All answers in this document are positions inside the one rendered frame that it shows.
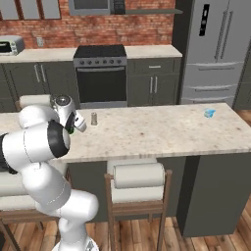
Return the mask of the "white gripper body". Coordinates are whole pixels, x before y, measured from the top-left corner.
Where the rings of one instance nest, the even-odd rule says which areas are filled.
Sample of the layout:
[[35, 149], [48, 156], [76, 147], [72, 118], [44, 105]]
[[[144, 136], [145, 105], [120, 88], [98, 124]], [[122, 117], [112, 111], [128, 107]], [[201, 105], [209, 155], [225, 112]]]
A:
[[75, 112], [75, 128], [80, 132], [84, 132], [87, 128], [85, 119], [79, 112]]

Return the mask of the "dark grey island cabinet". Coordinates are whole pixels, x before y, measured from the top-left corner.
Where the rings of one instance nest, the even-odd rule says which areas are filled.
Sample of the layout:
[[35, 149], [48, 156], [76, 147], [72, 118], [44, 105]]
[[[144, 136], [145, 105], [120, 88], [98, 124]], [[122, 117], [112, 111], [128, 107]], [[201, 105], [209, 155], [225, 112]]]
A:
[[[104, 174], [109, 161], [144, 161], [146, 156], [67, 161], [74, 189], [95, 194], [92, 222], [109, 220]], [[157, 158], [172, 170], [166, 217], [176, 217], [183, 237], [232, 234], [251, 193], [251, 153]]]

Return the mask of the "dark grey tall cabinet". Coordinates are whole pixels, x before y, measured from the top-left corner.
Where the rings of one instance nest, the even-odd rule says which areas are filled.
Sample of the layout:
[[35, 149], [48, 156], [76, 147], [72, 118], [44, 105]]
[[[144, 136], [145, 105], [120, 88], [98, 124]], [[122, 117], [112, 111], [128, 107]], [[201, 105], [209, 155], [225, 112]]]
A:
[[248, 47], [233, 108], [235, 110], [251, 109], [251, 42]]

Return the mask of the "black and steel oven range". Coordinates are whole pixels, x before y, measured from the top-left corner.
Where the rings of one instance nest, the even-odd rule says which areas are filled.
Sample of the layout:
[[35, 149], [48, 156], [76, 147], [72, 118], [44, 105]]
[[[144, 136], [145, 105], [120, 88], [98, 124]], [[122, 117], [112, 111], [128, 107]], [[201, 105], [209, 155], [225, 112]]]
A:
[[74, 66], [81, 109], [127, 106], [126, 51], [122, 44], [79, 45]]

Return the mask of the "wooden stool with white cushion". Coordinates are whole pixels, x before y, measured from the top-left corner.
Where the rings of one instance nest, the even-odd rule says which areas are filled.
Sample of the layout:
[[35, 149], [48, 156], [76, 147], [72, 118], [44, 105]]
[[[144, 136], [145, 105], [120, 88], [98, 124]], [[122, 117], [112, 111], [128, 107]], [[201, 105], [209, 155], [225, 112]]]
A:
[[59, 219], [35, 209], [34, 200], [23, 187], [21, 175], [0, 172], [0, 231], [13, 250], [21, 251], [21, 248], [8, 224], [36, 223], [39, 229], [43, 229], [42, 223], [49, 221], [57, 222]]
[[162, 251], [172, 170], [160, 163], [114, 165], [104, 174], [111, 249], [116, 251], [115, 217], [160, 214], [157, 251]]
[[15, 102], [18, 111], [29, 105], [51, 106], [51, 96], [49, 94], [41, 95], [23, 95]]

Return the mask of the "dark grey cupboard run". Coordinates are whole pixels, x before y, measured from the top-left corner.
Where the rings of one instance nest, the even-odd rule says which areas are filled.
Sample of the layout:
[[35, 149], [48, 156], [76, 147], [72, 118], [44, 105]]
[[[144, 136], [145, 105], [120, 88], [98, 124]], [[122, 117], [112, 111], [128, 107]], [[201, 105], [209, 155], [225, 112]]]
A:
[[127, 104], [132, 107], [176, 103], [181, 58], [127, 61]]
[[0, 63], [0, 113], [16, 113], [21, 96], [38, 94], [68, 94], [79, 107], [74, 63]]

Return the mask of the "silver toaster oven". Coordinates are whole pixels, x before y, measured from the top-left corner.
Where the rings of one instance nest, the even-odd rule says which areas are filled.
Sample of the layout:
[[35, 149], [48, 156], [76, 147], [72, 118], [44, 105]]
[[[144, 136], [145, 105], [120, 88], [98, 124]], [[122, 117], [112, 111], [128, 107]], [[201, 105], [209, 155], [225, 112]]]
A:
[[25, 42], [18, 35], [0, 35], [0, 56], [17, 56], [25, 50]]

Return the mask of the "stainless steel fridge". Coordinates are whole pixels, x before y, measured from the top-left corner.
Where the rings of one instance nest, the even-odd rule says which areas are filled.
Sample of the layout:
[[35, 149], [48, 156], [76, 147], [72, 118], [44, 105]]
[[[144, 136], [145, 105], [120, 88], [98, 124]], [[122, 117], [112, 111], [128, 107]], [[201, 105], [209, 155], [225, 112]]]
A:
[[195, 0], [182, 104], [233, 103], [251, 41], [251, 0]]

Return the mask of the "window with brown frame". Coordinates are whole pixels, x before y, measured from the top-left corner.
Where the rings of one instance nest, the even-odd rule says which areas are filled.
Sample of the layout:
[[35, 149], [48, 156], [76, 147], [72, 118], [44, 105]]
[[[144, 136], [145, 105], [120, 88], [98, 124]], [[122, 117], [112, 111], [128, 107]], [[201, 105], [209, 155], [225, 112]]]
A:
[[0, 0], [3, 20], [57, 20], [59, 0]]

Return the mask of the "grey wall shelf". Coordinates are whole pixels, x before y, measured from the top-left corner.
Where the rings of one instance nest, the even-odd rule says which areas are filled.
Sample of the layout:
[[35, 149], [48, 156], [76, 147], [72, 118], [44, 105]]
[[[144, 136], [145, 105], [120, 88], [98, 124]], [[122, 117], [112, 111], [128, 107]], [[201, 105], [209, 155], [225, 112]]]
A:
[[162, 15], [162, 14], [182, 14], [183, 11], [179, 9], [131, 9], [125, 10], [126, 15]]

